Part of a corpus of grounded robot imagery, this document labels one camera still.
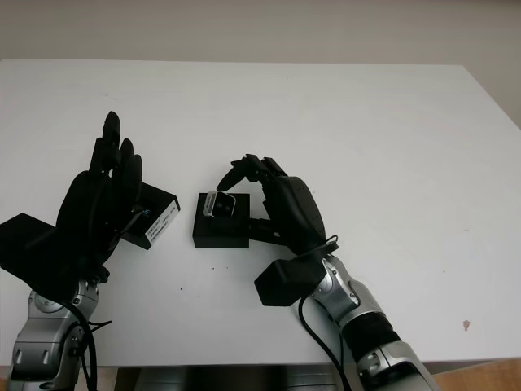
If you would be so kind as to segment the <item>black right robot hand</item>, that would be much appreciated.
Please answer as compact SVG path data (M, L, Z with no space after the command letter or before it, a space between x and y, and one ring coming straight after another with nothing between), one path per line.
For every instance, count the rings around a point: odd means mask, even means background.
M306 183L289 176L271 157L247 154L231 162L232 169L218 183L218 191L228 191L247 179L259 182L268 219L249 220L249 238L283 245L300 256L326 242L322 215Z

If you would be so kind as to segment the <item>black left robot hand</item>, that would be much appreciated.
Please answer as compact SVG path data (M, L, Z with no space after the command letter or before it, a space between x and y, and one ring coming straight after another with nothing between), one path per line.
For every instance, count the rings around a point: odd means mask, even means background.
M96 138L89 168L72 181L60 207L56 228L72 245L74 268L83 279L105 283L103 265L142 210L142 158L120 137L120 118L110 111Z

